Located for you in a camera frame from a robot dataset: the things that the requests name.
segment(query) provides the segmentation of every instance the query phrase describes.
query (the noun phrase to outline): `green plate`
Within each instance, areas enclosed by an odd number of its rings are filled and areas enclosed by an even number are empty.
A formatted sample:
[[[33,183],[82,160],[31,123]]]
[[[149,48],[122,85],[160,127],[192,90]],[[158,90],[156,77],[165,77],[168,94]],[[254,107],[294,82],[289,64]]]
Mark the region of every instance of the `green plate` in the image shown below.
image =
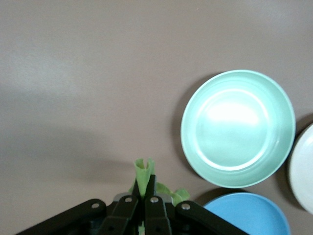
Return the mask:
[[[192,168],[226,188],[254,185],[287,158],[295,136],[292,104],[259,72],[233,70],[205,82],[181,122],[181,142]]]

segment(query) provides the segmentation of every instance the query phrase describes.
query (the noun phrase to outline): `plate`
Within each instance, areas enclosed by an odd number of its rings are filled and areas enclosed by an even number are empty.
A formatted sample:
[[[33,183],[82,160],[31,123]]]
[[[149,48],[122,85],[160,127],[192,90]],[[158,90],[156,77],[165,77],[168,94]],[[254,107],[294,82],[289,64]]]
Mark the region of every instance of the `plate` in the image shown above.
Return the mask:
[[[313,124],[298,137],[289,162],[289,181],[300,205],[313,214]]]
[[[290,153],[295,117],[284,90],[255,71],[233,70],[205,82],[181,121],[181,143],[192,168],[225,188],[254,185]]]
[[[227,194],[207,203],[204,208],[250,235],[291,234],[280,208],[257,194]]]

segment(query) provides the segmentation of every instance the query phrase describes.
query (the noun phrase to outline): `beige tabletop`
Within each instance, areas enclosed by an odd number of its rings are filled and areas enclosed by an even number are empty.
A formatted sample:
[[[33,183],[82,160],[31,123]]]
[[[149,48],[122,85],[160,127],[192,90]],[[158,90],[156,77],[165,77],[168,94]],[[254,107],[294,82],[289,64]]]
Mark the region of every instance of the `beige tabletop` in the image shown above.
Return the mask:
[[[0,234],[99,198],[110,204],[151,157],[158,181],[204,204],[233,190],[202,179],[180,144],[193,92],[248,69],[313,122],[313,1],[0,1]],[[295,235],[313,215],[284,164],[243,190],[276,203]]]

